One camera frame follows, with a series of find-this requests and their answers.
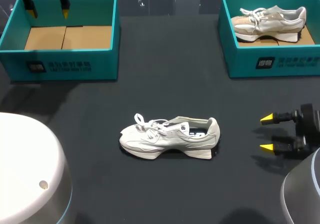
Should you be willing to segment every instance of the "shoe tongue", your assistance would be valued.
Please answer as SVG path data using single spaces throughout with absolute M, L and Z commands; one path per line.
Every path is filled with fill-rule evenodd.
M 183 134 L 189 135 L 189 123 L 183 122 L 176 125 L 171 125 L 166 128 L 166 130 L 180 130 Z
M 269 15 L 277 12 L 281 12 L 281 9 L 276 5 L 276 6 L 273 6 L 272 8 L 265 10 L 265 15 Z

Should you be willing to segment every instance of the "teal shoe box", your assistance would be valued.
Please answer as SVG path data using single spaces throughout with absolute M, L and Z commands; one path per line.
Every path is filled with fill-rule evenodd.
M 252 11 L 275 5 L 284 10 L 304 6 L 315 44 L 240 47 L 231 18 L 242 15 L 240 8 Z M 222 0 L 218 32 L 231 78 L 320 75 L 320 0 Z
M 69 0 L 64 19 L 60 0 L 33 0 L 34 19 L 23 0 L 0 39 L 0 62 L 12 81 L 115 80 L 118 76 L 120 22 L 117 0 Z M 31 27 L 112 26 L 109 49 L 24 50 Z

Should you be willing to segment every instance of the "shoe sole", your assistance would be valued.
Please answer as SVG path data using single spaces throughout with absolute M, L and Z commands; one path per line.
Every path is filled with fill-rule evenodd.
M 146 153 L 146 152 L 137 152 L 137 151 L 133 151 L 133 150 L 129 150 L 127 148 L 125 148 L 123 145 L 121 145 L 121 147 L 127 151 L 128 153 L 135 155 L 137 157 L 143 158 L 143 159 L 149 159 L 149 160 L 154 160 L 156 159 L 159 155 L 161 155 L 163 152 L 167 151 L 158 151 L 158 152 L 154 152 L 154 153 Z M 199 158 L 199 159 L 211 159 L 212 155 L 211 155 L 211 149 L 208 150 L 185 150 L 182 151 L 184 154 L 186 154 L 187 156 L 190 157 L 194 157 L 194 158 Z
M 238 34 L 236 33 L 236 37 L 240 40 L 240 41 L 245 41 L 248 43 L 253 43 L 254 41 L 256 41 L 258 38 L 263 37 L 263 36 L 268 36 L 280 41 L 284 41 L 284 42 L 290 42 L 290 43 L 297 43 L 299 40 L 299 34 L 301 35 L 301 33 L 278 33 L 278 32 L 267 32 L 267 33 L 263 33 L 260 35 L 242 35 L 242 34 Z

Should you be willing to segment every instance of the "shoe heel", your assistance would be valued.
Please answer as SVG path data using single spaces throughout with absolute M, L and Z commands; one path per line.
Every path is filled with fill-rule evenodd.
M 298 33 L 277 33 L 275 38 L 281 41 L 296 43 L 298 42 Z
M 211 159 L 211 149 L 209 150 L 185 150 L 187 156 L 199 159 Z

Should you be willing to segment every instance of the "logo on box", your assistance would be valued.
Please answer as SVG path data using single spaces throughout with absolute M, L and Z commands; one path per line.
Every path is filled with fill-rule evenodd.
M 46 69 L 42 61 L 26 61 L 26 65 L 32 73 L 45 73 Z
M 256 63 L 256 69 L 271 69 L 274 64 L 274 57 L 260 57 Z

